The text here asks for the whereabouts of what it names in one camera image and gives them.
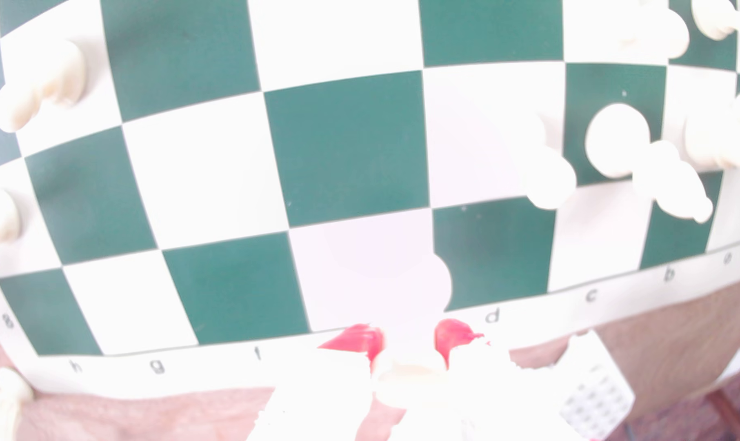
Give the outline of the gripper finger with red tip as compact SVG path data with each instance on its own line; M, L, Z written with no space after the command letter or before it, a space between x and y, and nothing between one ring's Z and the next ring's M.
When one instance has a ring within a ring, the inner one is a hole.
M356 324L289 363L247 440L355 440L383 348L378 327Z
M520 367L455 318L436 325L435 348L447 362L445 403L407 410L389 440L584 440L560 414L551 370Z

